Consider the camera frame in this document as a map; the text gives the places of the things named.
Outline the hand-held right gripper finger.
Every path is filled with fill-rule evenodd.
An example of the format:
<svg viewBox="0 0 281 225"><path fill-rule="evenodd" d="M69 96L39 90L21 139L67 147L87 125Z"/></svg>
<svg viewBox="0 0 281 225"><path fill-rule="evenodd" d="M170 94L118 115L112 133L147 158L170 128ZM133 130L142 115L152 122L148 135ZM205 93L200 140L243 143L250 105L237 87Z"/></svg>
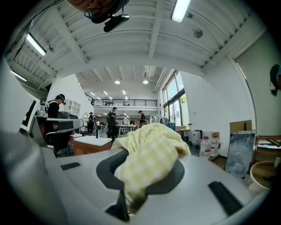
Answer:
<svg viewBox="0 0 281 225"><path fill-rule="evenodd" d="M105 212L122 221L130 221L125 193L123 191L120 191L116 204L111 205Z"/></svg>

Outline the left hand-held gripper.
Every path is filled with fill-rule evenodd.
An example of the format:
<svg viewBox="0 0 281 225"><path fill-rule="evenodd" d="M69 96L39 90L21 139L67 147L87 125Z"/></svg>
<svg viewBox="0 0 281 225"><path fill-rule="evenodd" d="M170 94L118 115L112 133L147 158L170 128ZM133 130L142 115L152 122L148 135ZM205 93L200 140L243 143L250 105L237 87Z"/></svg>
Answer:
<svg viewBox="0 0 281 225"><path fill-rule="evenodd" d="M66 148L81 128L81 119L48 118L39 110L40 101L28 93L5 61L0 63L0 131L23 132L39 145L55 151Z"/></svg>

